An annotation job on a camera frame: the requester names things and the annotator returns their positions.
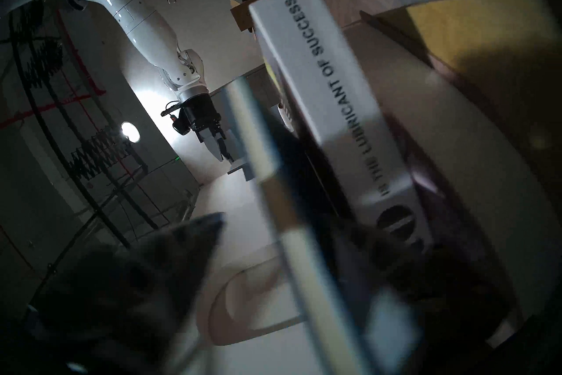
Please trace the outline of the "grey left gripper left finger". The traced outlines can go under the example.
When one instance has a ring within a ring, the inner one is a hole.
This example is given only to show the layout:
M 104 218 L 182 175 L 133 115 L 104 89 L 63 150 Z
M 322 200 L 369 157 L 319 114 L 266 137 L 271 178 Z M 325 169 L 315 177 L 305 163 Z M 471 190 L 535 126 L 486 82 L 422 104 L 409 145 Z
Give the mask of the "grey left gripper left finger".
M 69 373 L 164 374 L 224 225 L 215 212 L 168 226 L 130 250 L 91 250 L 31 305 L 31 337 Z

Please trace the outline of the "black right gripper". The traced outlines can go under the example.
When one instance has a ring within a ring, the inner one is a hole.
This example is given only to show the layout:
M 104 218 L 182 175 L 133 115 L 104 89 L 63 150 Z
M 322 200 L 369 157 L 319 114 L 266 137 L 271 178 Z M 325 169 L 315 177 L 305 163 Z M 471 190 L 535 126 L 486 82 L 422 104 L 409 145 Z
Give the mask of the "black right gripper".
M 208 151 L 219 161 L 226 159 L 230 164 L 234 162 L 224 139 L 220 121 L 222 119 L 219 112 L 211 100 L 209 93 L 200 93 L 186 99 L 177 101 L 171 107 L 166 107 L 161 116 L 170 115 L 173 129 L 180 135 L 186 135 L 190 131 L 196 133 L 197 138 L 204 142 Z

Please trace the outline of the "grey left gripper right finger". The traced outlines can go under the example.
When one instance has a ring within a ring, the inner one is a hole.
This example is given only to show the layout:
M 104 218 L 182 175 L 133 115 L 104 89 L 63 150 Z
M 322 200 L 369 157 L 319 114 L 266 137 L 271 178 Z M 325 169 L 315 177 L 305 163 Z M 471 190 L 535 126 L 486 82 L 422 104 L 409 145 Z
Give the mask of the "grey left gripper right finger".
M 432 344 L 481 343 L 514 303 L 480 268 L 445 246 L 425 253 L 383 230 L 347 225 L 358 286 L 370 296 L 387 288 L 408 303 Z

